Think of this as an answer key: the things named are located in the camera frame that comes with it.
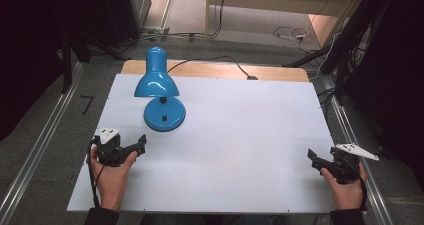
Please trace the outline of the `blue desk lamp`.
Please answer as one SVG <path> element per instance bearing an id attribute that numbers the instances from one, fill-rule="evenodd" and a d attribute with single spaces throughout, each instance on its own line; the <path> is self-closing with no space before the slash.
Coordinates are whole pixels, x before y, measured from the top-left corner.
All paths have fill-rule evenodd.
<path id="1" fill-rule="evenodd" d="M 152 97 L 143 118 L 146 125 L 159 132 L 178 128 L 184 121 L 186 109 L 178 99 L 178 87 L 167 72 L 167 54 L 161 47 L 146 52 L 146 72 L 139 80 L 134 96 Z"/>

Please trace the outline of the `wooden board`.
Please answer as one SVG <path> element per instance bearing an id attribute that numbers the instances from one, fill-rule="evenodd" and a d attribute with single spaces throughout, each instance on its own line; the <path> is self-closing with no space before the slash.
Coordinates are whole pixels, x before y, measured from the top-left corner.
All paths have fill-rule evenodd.
<path id="1" fill-rule="evenodd" d="M 169 60 L 168 73 L 171 76 L 247 79 L 249 76 L 263 81 L 308 82 L 302 68 L 255 66 L 235 62 Z"/>

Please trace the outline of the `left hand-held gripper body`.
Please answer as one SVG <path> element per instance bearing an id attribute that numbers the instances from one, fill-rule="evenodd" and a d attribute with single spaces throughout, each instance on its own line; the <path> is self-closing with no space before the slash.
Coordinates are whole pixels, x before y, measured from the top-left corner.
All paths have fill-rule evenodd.
<path id="1" fill-rule="evenodd" d="M 101 164 L 118 167 L 126 161 L 133 149 L 121 147 L 120 141 L 119 129 L 101 128 L 99 134 L 94 136 L 94 144 L 97 146 L 97 156 Z"/>

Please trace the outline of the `metal floor rail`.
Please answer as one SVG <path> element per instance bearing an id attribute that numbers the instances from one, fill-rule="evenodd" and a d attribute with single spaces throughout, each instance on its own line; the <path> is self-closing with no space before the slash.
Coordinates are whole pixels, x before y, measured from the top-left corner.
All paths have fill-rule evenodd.
<path id="1" fill-rule="evenodd" d="M 71 75 L 74 81 L 68 90 L 61 94 L 56 105 L 51 112 L 42 131 L 35 140 L 35 144 L 19 170 L 17 176 L 13 179 L 10 187 L 7 189 L 5 198 L 0 205 L 0 225 L 8 225 L 20 200 L 22 199 L 50 141 L 62 120 L 62 117 L 73 98 L 76 88 L 81 80 L 84 71 L 84 64 L 77 62 Z"/>
<path id="2" fill-rule="evenodd" d="M 360 146 L 352 129 L 345 107 L 340 103 L 339 99 L 336 98 L 336 95 L 333 95 L 333 97 L 330 99 L 330 104 L 333 111 L 335 112 L 335 116 L 338 120 L 344 139 L 348 144 L 352 144 L 354 146 L 353 151 L 357 151 Z M 363 168 L 368 175 L 368 179 L 366 181 L 366 187 L 368 189 L 368 201 L 372 207 L 372 211 L 374 212 L 378 225 L 394 225 L 377 182 L 372 172 L 370 171 L 368 162 L 371 161 L 371 158 L 366 158 L 364 155 L 362 155 L 360 157 L 360 161 L 362 162 Z"/>

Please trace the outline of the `person's left hand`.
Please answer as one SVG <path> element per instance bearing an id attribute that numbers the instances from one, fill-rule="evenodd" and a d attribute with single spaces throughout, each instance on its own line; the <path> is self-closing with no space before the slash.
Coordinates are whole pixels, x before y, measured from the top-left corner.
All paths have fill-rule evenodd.
<path id="1" fill-rule="evenodd" d="M 97 161 L 97 147 L 90 151 L 90 162 L 95 185 L 100 193 L 100 207 L 119 212 L 127 186 L 128 173 L 137 153 L 132 152 L 119 167 L 104 166 Z"/>

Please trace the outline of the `black curtain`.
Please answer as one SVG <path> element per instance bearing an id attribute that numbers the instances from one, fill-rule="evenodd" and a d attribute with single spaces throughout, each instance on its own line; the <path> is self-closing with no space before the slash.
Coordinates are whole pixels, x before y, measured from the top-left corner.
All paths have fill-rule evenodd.
<path id="1" fill-rule="evenodd" d="M 84 30 L 106 46 L 137 36 L 130 0 L 0 0 L 0 141 L 63 76 L 68 29 Z"/>
<path id="2" fill-rule="evenodd" d="M 346 93 L 424 186 L 424 0 L 390 0 Z"/>

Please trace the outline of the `black metal stand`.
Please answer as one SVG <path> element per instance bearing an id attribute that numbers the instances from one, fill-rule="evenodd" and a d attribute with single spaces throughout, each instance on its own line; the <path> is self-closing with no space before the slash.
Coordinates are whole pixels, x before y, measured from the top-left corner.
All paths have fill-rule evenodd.
<path id="1" fill-rule="evenodd" d="M 325 90 L 328 93 L 324 102 L 336 99 L 341 102 L 343 83 L 348 71 L 348 64 L 355 47 L 360 43 L 363 35 L 370 25 L 382 18 L 390 0 L 362 0 L 345 28 L 332 37 L 330 45 L 312 52 L 310 55 L 285 65 L 285 68 L 299 68 L 302 65 L 325 55 L 325 59 L 317 69 L 311 81 L 321 77 L 323 80 L 331 78 L 331 73 L 336 70 L 336 82 L 332 88 Z"/>
<path id="2" fill-rule="evenodd" d="M 92 53 L 88 49 L 88 45 L 92 44 L 105 52 L 107 55 L 120 60 L 126 61 L 126 58 L 100 42 L 92 35 L 84 30 L 68 29 L 62 33 L 62 63 L 63 70 L 63 88 L 62 93 L 65 94 L 73 84 L 72 65 L 71 65 L 71 52 L 80 62 L 89 63 L 92 58 Z"/>

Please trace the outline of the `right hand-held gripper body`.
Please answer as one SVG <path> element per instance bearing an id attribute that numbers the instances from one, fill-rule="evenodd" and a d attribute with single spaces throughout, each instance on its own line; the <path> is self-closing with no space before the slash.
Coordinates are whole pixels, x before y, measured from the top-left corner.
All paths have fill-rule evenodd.
<path id="1" fill-rule="evenodd" d="M 379 156 L 363 149 L 355 143 L 336 144 L 330 149 L 333 155 L 333 177 L 339 184 L 346 184 L 359 178 L 360 158 L 378 161 Z"/>

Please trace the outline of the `grey power strip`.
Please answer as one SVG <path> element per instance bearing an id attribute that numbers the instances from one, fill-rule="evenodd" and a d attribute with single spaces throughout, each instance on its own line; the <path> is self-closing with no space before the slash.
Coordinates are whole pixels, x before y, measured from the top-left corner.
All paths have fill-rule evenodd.
<path id="1" fill-rule="evenodd" d="M 160 36 L 167 35 L 169 33 L 169 27 L 145 27 L 141 30 L 143 36 Z"/>

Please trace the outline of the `person's right hand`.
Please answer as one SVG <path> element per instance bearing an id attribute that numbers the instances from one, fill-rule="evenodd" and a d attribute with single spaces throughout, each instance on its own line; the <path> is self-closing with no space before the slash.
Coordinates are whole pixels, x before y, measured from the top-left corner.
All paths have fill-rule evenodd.
<path id="1" fill-rule="evenodd" d="M 339 184 L 326 168 L 322 168 L 320 172 L 332 191 L 334 206 L 337 210 L 359 209 L 361 207 L 363 191 L 360 180 Z"/>

